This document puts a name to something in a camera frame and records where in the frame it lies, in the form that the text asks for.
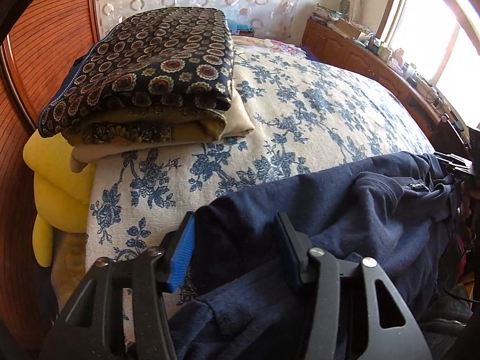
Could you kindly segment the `window with wooden frame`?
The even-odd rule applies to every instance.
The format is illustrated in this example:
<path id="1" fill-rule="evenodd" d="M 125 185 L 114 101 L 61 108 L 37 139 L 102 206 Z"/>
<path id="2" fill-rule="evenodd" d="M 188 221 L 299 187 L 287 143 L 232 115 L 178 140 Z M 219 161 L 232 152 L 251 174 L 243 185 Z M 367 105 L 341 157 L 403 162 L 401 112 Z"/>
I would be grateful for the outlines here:
<path id="1" fill-rule="evenodd" d="M 384 38 L 415 68 L 428 101 L 446 102 L 470 127 L 479 126 L 479 54 L 443 0 L 393 0 Z"/>

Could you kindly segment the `yellow plush toy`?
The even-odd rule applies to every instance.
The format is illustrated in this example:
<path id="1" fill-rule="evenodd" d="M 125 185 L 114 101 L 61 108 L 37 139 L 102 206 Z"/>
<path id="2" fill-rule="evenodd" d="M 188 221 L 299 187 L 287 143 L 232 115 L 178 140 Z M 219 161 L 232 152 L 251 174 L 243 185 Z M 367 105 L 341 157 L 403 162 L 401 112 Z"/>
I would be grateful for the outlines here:
<path id="1" fill-rule="evenodd" d="M 41 267 L 52 262 L 54 230 L 85 233 L 95 167 L 71 171 L 72 147 L 61 136 L 43 138 L 33 133 L 23 149 L 23 159 L 33 170 L 37 209 L 32 230 L 34 256 Z"/>

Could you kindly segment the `light blue box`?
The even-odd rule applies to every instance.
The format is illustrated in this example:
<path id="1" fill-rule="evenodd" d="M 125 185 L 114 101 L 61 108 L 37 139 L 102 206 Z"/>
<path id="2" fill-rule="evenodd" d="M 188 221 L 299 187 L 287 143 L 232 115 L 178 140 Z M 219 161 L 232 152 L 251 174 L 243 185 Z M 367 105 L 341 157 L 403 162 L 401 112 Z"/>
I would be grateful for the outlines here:
<path id="1" fill-rule="evenodd" d="M 233 35 L 247 34 L 248 36 L 253 36 L 255 34 L 255 30 L 253 30 L 250 24 L 239 24 L 231 19 L 227 20 L 227 24 Z"/>

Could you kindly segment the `beige folded cloth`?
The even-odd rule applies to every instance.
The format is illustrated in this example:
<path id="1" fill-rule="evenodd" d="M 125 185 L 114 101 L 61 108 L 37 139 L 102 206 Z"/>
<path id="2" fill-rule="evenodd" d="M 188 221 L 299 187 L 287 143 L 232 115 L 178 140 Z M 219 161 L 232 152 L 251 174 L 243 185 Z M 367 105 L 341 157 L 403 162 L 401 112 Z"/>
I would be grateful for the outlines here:
<path id="1" fill-rule="evenodd" d="M 245 137 L 255 130 L 239 93 L 233 91 L 233 104 L 226 111 L 225 127 L 219 137 L 211 137 L 201 127 L 192 123 L 177 124 L 173 138 L 154 143 L 106 143 L 75 146 L 71 152 L 70 169 L 80 173 L 88 164 L 99 158 L 117 155 L 132 150 L 145 150 L 162 146 L 181 146 L 194 143 L 211 143 L 226 137 Z"/>

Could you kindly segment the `blue floral white bedspread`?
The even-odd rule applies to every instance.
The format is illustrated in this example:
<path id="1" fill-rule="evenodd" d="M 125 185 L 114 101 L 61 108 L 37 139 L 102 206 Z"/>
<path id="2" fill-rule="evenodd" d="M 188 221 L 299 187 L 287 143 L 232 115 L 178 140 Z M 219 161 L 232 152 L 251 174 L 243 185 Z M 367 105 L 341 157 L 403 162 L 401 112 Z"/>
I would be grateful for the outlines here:
<path id="1" fill-rule="evenodd" d="M 401 102 L 375 80 L 236 44 L 233 82 L 254 130 L 213 143 L 101 158 L 85 262 L 137 257 L 195 211 L 250 186 L 400 151 L 433 151 Z"/>

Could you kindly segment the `dark circle-patterned folded cloth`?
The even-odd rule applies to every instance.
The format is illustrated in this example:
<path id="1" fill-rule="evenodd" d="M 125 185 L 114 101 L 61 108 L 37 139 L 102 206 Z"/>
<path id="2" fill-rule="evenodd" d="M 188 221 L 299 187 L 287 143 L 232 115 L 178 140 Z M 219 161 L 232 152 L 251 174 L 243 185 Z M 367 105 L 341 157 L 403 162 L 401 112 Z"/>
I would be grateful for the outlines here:
<path id="1" fill-rule="evenodd" d="M 182 124 L 226 116 L 233 40 L 211 7 L 144 11 L 114 27 L 77 62 L 41 111 L 42 137 L 93 123 Z"/>

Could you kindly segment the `wooden side cabinet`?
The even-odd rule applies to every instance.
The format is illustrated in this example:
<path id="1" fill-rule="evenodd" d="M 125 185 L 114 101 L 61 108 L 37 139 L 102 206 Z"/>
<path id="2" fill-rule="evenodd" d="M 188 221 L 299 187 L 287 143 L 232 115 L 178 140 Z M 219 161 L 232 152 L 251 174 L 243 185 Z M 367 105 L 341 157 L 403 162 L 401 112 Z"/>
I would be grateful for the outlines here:
<path id="1" fill-rule="evenodd" d="M 307 21 L 302 45 L 321 62 L 368 77 L 391 91 L 428 137 L 437 130 L 441 119 L 430 104 L 402 76 L 367 49 L 312 19 Z"/>

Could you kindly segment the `clutter on cabinet top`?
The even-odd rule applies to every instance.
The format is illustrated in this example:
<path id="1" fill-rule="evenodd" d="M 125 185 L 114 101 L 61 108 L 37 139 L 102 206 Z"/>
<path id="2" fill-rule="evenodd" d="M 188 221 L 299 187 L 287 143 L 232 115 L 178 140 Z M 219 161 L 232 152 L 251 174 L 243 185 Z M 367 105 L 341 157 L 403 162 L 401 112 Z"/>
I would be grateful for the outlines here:
<path id="1" fill-rule="evenodd" d="M 360 47 L 370 51 L 391 70 L 403 77 L 418 93 L 430 104 L 434 112 L 440 117 L 449 118 L 459 132 L 465 130 L 465 124 L 461 120 L 453 106 L 447 101 L 444 94 L 434 85 L 439 78 L 439 73 L 445 71 L 446 62 L 451 57 L 453 41 L 456 41 L 460 27 L 456 26 L 451 32 L 448 48 L 442 54 L 441 64 L 429 78 L 418 70 L 417 66 L 409 63 L 404 57 L 402 49 L 391 49 L 386 43 L 375 38 L 374 33 L 365 33 L 359 25 L 352 24 L 345 19 L 333 20 L 326 10 L 317 8 L 308 20 L 314 20 L 348 40 L 354 41 Z"/>

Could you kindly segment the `red floral cream quilt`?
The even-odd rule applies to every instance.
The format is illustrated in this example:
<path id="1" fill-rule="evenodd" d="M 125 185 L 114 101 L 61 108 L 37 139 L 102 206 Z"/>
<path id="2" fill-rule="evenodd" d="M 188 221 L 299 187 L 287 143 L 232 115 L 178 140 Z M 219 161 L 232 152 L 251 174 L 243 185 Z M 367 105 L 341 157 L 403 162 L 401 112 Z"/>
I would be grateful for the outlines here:
<path id="1" fill-rule="evenodd" d="M 307 57 L 307 54 L 301 48 L 292 44 L 284 43 L 282 41 L 240 35 L 233 35 L 232 39 L 236 47 L 244 47 L 249 50 L 255 50 L 259 52 L 291 55 L 295 56 L 296 58 L 306 59 Z"/>

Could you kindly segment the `navy blue fleece garment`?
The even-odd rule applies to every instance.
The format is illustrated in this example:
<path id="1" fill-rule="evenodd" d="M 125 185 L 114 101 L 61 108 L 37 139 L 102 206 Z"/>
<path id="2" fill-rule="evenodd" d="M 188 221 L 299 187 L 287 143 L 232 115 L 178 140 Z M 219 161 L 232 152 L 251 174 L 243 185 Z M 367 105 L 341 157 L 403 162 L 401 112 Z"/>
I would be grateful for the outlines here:
<path id="1" fill-rule="evenodd" d="M 336 258 L 376 259 L 416 317 L 434 294 L 461 188 L 431 154 L 366 158 L 217 198 L 195 214 L 197 296 L 170 320 L 180 359 L 302 359 L 316 287 L 295 284 L 275 215 Z"/>

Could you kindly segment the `wooden slatted wardrobe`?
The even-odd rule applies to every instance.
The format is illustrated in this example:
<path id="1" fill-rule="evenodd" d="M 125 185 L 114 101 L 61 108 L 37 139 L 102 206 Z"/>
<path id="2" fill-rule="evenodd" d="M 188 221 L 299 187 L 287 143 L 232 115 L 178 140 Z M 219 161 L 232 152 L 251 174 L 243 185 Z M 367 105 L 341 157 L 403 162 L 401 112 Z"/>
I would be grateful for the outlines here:
<path id="1" fill-rule="evenodd" d="M 97 39 L 95 0 L 1 0 L 1 321 L 26 350 L 49 330 L 32 251 L 33 172 L 23 160 L 38 114 Z"/>

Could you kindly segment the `olive patterned folded cloth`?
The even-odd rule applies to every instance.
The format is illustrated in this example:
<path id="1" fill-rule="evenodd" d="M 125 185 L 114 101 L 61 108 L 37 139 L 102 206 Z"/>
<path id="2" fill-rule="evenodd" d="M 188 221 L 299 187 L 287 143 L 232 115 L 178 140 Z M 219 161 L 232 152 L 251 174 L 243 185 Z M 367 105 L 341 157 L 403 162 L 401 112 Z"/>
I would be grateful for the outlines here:
<path id="1" fill-rule="evenodd" d="M 192 123 L 211 137 L 219 137 L 225 127 L 225 118 L 197 119 L 182 124 L 163 124 L 153 121 L 125 123 L 101 122 L 90 124 L 77 132 L 64 131 L 63 138 L 71 146 L 106 143 L 154 143 L 173 138 L 175 125 Z"/>

